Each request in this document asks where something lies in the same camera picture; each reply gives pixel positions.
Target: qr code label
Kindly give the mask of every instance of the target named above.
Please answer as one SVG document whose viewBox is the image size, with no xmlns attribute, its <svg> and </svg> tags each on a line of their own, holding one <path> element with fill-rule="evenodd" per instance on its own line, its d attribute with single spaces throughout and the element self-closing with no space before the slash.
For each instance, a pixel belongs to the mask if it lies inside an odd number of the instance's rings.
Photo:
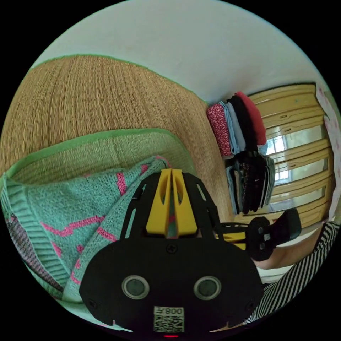
<svg viewBox="0 0 341 341">
<path fill-rule="evenodd" d="M 184 308 L 154 307 L 154 331 L 163 333 L 184 332 Z"/>
</svg>

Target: yellow plastic part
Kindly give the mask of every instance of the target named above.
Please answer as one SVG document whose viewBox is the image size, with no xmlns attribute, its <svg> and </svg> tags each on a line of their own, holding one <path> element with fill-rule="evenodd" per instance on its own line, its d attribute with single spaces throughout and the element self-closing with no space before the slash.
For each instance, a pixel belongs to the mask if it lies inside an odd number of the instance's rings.
<svg viewBox="0 0 341 341">
<path fill-rule="evenodd" d="M 239 240 L 244 240 L 246 238 L 245 232 L 225 233 L 223 236 L 224 239 L 230 243 L 237 242 Z"/>
<path fill-rule="evenodd" d="M 246 250 L 246 244 L 240 244 L 240 243 L 233 243 L 233 245 L 239 247 L 241 250 Z"/>
<path fill-rule="evenodd" d="M 169 207 L 171 203 L 172 169 L 161 170 L 159 184 L 156 189 L 146 230 L 150 234 L 167 237 L 169 224 Z"/>
<path fill-rule="evenodd" d="M 193 215 L 192 206 L 189 201 L 182 171 L 180 169 L 173 169 L 172 178 L 175 219 L 178 229 L 177 237 L 194 234 L 197 232 L 197 225 Z"/>
</svg>

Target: camera lens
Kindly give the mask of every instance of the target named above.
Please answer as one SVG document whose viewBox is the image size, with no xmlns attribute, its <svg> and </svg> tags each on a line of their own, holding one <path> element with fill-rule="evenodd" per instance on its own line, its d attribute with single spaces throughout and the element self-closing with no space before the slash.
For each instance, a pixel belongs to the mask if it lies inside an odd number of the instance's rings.
<svg viewBox="0 0 341 341">
<path fill-rule="evenodd" d="M 143 299 L 149 293 L 149 284 L 141 276 L 128 276 L 122 282 L 122 291 L 129 298 Z"/>
<path fill-rule="evenodd" d="M 208 301 L 216 298 L 221 291 L 220 281 L 213 276 L 201 277 L 194 285 L 194 294 L 199 299 Z"/>
</svg>

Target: person's arm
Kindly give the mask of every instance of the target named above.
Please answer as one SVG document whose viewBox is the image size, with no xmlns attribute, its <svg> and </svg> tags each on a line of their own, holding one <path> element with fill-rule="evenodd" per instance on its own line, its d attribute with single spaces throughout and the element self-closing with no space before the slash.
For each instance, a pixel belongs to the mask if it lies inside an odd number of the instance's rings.
<svg viewBox="0 0 341 341">
<path fill-rule="evenodd" d="M 280 267 L 294 265 L 313 252 L 319 235 L 321 234 L 321 229 L 322 226 L 319 227 L 311 236 L 297 244 L 277 247 L 267 260 L 262 262 L 253 260 L 253 262 L 257 267 L 264 270 L 278 269 Z"/>
</svg>

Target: white wall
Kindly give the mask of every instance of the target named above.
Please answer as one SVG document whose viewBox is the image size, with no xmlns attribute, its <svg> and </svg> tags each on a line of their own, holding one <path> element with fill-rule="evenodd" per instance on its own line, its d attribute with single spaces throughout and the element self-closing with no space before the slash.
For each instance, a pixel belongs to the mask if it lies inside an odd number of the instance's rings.
<svg viewBox="0 0 341 341">
<path fill-rule="evenodd" d="M 308 57 L 260 17 L 214 0 L 131 0 L 101 10 L 54 41 L 51 58 L 100 54 L 145 66 L 205 101 L 319 81 Z"/>
</svg>

